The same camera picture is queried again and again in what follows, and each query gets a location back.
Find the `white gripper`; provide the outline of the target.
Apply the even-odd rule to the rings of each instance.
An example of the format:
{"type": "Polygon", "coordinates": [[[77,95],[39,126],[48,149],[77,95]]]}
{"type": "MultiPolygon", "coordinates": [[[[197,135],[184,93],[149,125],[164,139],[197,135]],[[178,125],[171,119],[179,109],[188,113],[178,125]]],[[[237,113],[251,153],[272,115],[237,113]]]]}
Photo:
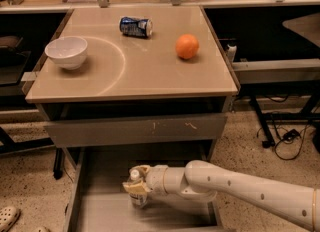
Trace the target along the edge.
{"type": "Polygon", "coordinates": [[[139,165],[132,167],[129,171],[131,178],[145,177],[144,181],[123,182],[123,188],[129,194],[145,195],[154,193],[157,195],[166,195],[164,186],[164,176],[168,169],[166,165],[156,165],[150,168],[149,165],[139,165]]]}

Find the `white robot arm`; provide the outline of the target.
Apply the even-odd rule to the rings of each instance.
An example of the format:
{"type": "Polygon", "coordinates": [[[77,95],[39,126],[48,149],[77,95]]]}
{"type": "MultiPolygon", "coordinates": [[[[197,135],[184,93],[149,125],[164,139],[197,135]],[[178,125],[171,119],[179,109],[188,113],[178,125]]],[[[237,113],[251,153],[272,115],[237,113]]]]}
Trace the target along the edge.
{"type": "Polygon", "coordinates": [[[178,195],[192,201],[209,201],[227,193],[311,232],[320,232],[320,190],[223,169],[192,160],[184,167],[140,165],[123,183],[137,204],[150,194],[178,195]]]}

